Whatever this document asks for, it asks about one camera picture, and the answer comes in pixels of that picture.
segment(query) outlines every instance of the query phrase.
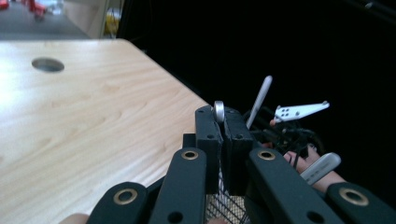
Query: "metal ring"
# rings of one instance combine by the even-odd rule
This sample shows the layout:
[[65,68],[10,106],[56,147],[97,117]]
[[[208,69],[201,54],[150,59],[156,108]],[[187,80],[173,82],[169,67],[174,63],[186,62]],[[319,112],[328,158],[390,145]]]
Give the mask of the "metal ring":
[[217,123],[224,122],[224,103],[222,101],[215,101],[214,103],[214,116]]
[[359,206],[367,206],[369,204],[369,199],[357,190],[340,188],[339,193],[341,197],[349,203]]
[[195,160],[198,158],[198,152],[196,151],[185,151],[181,154],[181,157],[185,160]]
[[[123,193],[130,193],[131,195],[128,199],[121,199],[120,196]],[[136,197],[137,197],[137,191],[135,189],[122,189],[122,190],[119,190],[119,192],[117,192],[114,195],[113,200],[114,200],[114,203],[116,203],[116,204],[125,205],[125,204],[133,202],[136,199]]]
[[272,161],[275,159],[275,154],[267,151],[267,150],[261,150],[259,151],[259,153],[257,154],[261,159],[266,160],[266,161]]

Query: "wooden table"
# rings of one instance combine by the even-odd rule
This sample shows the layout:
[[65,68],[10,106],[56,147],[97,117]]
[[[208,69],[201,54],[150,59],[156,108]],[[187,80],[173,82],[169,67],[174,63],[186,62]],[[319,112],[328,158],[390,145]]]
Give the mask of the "wooden table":
[[59,223],[116,184],[150,185],[203,105],[124,40],[0,42],[0,223]]

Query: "black background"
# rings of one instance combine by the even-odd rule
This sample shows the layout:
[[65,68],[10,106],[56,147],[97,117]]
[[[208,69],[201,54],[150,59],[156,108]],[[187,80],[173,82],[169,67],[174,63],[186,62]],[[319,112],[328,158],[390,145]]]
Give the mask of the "black background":
[[244,113],[268,75],[272,109],[328,101],[303,127],[341,156],[340,175],[396,207],[396,25],[358,2],[136,0],[118,37],[209,104]]

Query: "white bracket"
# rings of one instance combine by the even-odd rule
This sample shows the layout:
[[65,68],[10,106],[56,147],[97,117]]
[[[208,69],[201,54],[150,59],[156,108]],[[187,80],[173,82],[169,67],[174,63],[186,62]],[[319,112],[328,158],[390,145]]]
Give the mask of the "white bracket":
[[294,106],[278,106],[276,109],[276,116],[274,117],[276,123],[282,121],[289,121],[294,119],[301,119],[308,115],[319,112],[320,110],[326,109],[329,107],[329,103],[327,101],[321,104],[312,104],[312,105],[294,105]]

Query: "black object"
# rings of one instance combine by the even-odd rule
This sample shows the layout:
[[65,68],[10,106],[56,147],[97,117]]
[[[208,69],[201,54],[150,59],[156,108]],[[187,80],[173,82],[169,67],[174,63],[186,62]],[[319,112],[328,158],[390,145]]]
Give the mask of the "black object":
[[[184,134],[183,148],[175,153],[166,176],[147,189],[128,182],[113,187],[88,223],[201,224],[219,215],[229,223],[396,223],[396,212],[358,185],[334,184],[322,197],[279,151],[263,147],[250,134],[237,110],[224,108],[223,122],[215,119],[213,107],[197,109],[196,134]],[[218,183],[226,184],[212,186],[216,183],[213,176],[207,178],[209,170],[216,172],[212,175]],[[221,195],[210,202],[213,194]],[[235,196],[244,203],[234,201]],[[235,207],[245,213],[236,221],[230,218]]]

